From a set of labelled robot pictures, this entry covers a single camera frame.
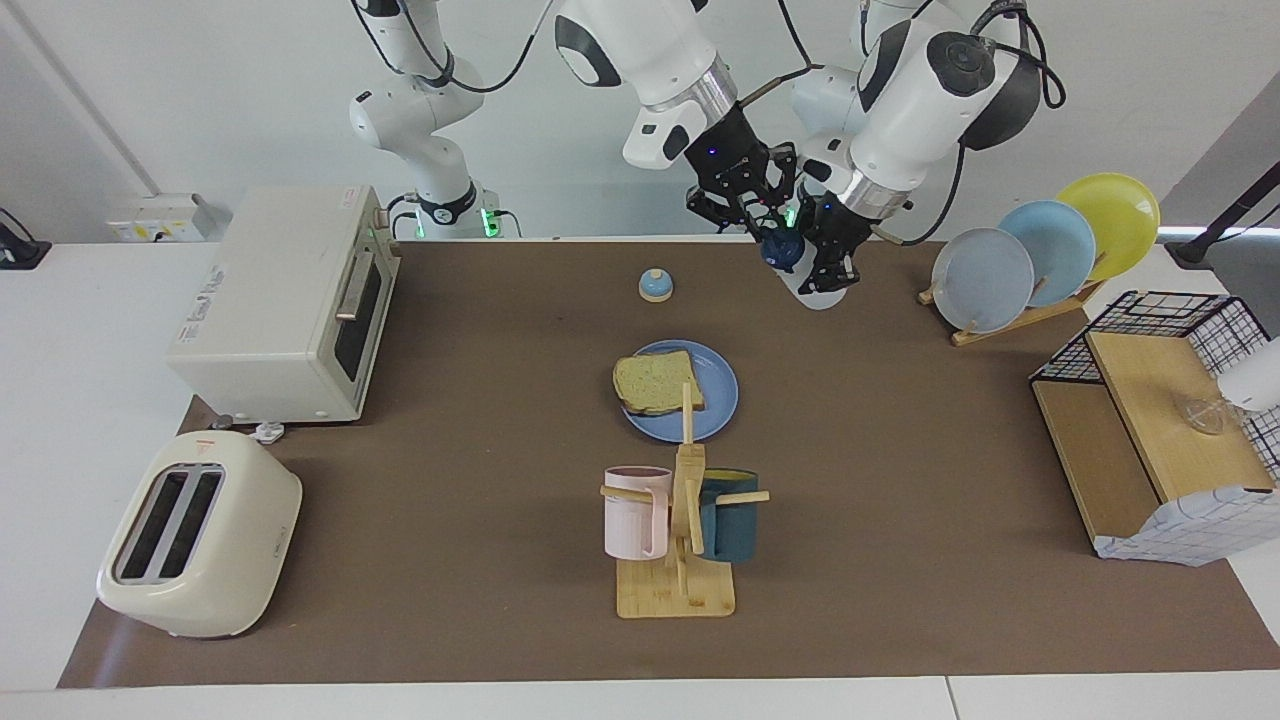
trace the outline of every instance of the wooden stand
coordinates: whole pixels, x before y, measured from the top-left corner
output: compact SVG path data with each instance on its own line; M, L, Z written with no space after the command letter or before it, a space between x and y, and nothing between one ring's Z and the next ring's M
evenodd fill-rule
M676 451L667 556L617 561L618 618L724 618L733 614L733 566L698 557L704 551L699 496L707 473L707 448L694 442L691 387L685 384L684 443ZM600 488L602 495L627 497ZM648 493L636 500L650 501ZM719 497L717 505L767 501L767 492Z
M1199 433L1185 398L1212 398L1217 383L1185 338L1089 333L1105 386L1033 383L1089 538L1132 537L1171 500L1222 486L1275 483L1243 430Z
M1097 268L1098 263L1101 263L1103 259L1106 259L1106 256L1107 256L1106 252L1098 255L1093 260L1093 266ZM1039 292L1039 290L1042 287L1044 287L1044 282L1046 281L1048 281L1048 278L1041 278L1041 279L1038 279L1036 282L1036 287L1034 287L1034 290L1032 290L1032 295L1033 296L1037 292ZM951 333L951 345L954 345L956 347L964 347L965 345L969 345L969 343L973 343L973 342L978 342L979 340L986 340L988 337L995 337L995 336L998 336L998 334L1004 334L1004 333L1007 333L1010 331L1016 331L1018 328L1024 328L1027 325L1033 325L1036 323L1039 323L1041 320L1047 320L1050 318L1056 318L1056 316L1059 316L1059 315L1061 315L1064 313L1070 313L1071 310L1079 310L1080 307L1084 307L1084 304L1088 302L1089 297L1093 297L1093 293L1097 292L1100 287L1102 287L1102 281L1096 281L1096 282L1092 282L1092 283L1085 283L1085 286L1082 287L1079 290L1079 292L1076 292L1071 297L1068 297L1066 300L1062 300L1060 302L1055 302L1053 305L1046 305L1043 307L1028 307L1028 309L1023 310L1023 313L1020 315L1018 315L1018 319L1015 319L1012 323L1009 323L1004 328L1000 328L998 331L995 331L995 332L975 333L975 332L973 332L973 324L970 324L968 328L964 328L964 329L961 329L959 332ZM928 290L918 293L915 296L915 300L920 305L933 305L933 292L936 290L937 290L936 287L931 286Z

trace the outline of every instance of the toaster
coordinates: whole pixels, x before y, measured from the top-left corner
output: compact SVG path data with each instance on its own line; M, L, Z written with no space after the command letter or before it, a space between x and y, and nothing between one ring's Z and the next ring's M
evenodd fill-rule
M174 438L142 478L97 573L111 610L172 635L237 635L261 618L302 484L252 438Z
M253 187L165 363L233 423L358 419L399 269L371 187Z

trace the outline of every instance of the bread slice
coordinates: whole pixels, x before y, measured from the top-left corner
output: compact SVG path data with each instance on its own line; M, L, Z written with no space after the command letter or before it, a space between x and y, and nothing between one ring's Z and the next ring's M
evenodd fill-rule
M613 365L613 389L632 415L666 415L684 406L684 384L694 389L694 410L707 407L687 350L634 355Z

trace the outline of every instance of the dark blue mug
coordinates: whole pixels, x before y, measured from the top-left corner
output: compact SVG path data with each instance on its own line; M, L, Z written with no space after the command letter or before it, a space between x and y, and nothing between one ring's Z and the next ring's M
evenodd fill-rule
M759 503L716 505L716 498L758 489L760 478L750 470L707 469L703 475L703 492L698 497L703 524L703 552L699 557L717 562L746 562L755 556Z

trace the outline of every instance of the oven door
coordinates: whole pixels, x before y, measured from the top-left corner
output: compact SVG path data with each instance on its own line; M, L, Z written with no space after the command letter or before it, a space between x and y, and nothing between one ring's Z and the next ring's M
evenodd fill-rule
M378 355L399 259L369 240L356 245L347 263L338 305L319 347L325 374L349 404L355 420L365 405L365 391Z

